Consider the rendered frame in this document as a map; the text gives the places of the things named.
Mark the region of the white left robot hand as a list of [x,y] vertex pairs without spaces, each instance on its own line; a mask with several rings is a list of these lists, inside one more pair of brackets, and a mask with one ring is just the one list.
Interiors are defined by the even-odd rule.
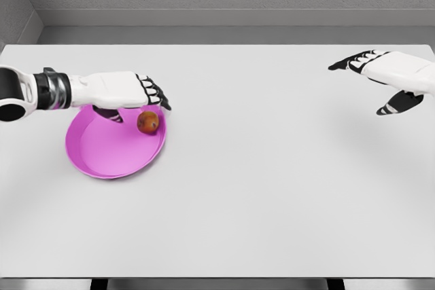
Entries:
[[122,123],[119,109],[159,105],[171,110],[162,88],[149,76],[133,72],[97,73],[90,76],[87,103],[101,117]]

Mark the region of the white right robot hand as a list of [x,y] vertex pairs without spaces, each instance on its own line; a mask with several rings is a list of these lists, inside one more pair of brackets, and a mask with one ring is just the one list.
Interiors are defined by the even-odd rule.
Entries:
[[398,90],[377,115],[403,113],[419,105],[427,94],[435,98],[435,62],[405,54],[366,50],[328,67],[330,71],[351,70],[371,81]]

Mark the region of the reddish brown apple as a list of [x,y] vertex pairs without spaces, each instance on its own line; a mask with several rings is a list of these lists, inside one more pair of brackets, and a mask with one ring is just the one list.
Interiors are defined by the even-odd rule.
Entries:
[[158,114],[153,111],[143,111],[137,117],[137,129],[144,134],[154,134],[159,125]]

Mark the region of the pink round plate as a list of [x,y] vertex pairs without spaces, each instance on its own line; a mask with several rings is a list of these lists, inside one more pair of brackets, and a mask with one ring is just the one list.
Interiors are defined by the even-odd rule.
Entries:
[[[137,118],[143,111],[154,112],[159,118],[160,125],[153,134],[137,129]],[[65,149],[81,173],[98,179],[126,177],[151,164],[163,148],[167,125],[161,107],[120,109],[119,114],[123,122],[111,122],[85,106],[72,120]]]

